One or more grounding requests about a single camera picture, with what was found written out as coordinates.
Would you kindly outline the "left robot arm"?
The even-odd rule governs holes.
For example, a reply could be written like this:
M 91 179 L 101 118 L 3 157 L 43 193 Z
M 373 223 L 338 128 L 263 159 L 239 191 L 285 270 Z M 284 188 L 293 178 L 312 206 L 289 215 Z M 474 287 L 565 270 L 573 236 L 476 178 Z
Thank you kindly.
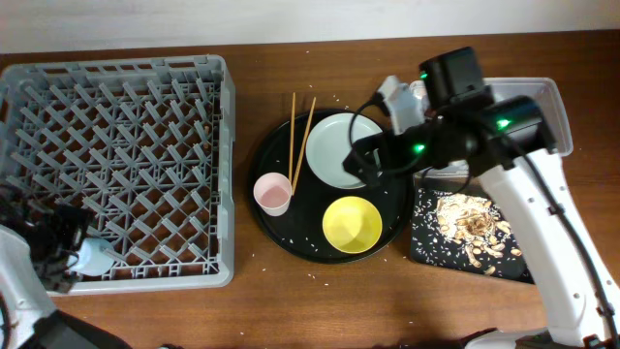
M 46 206 L 10 184 L 1 186 L 1 346 L 3 348 L 127 348 L 120 337 L 56 306 L 83 264 L 79 253 L 95 214 Z

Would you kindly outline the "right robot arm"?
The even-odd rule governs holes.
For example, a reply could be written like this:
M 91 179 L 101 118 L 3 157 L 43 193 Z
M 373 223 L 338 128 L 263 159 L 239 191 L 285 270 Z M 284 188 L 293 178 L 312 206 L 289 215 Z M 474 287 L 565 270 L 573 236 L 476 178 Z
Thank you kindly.
M 465 161 L 501 209 L 542 296 L 547 324 L 527 332 L 488 329 L 457 348 L 615 348 L 619 288 L 571 196 L 557 143 L 527 96 L 496 101 L 476 53 L 465 47 L 422 62 L 430 111 L 418 113 L 407 85 L 388 77 L 370 104 L 393 128 L 354 140 L 344 170 L 369 186 Z

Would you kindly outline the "pink plastic cup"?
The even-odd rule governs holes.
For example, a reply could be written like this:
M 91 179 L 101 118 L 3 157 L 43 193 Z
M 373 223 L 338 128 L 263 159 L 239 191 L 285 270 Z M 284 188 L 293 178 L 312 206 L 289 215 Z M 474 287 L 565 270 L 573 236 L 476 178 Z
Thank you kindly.
M 281 216 L 289 208 L 293 187 L 286 176 L 267 173 L 260 176 L 254 184 L 253 196 L 260 208 L 270 216 Z

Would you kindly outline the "blue plastic cup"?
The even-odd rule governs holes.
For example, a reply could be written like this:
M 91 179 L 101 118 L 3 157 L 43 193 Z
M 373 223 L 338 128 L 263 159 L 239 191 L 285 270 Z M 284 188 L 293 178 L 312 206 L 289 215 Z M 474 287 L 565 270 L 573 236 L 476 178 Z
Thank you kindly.
M 86 276 L 103 275 L 114 264 L 114 260 L 106 254 L 107 250 L 113 250 L 109 241 L 102 238 L 86 238 L 77 255 L 69 257 L 69 270 Z

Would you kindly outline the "yellow bowl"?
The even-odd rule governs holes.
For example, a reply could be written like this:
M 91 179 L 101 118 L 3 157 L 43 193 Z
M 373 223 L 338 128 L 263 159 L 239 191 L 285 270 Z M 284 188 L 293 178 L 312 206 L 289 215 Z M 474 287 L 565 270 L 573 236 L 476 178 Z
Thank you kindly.
M 346 254 L 359 254 L 378 243 L 383 219 L 369 201 L 348 196 L 335 200 L 325 210 L 322 229 L 332 247 Z

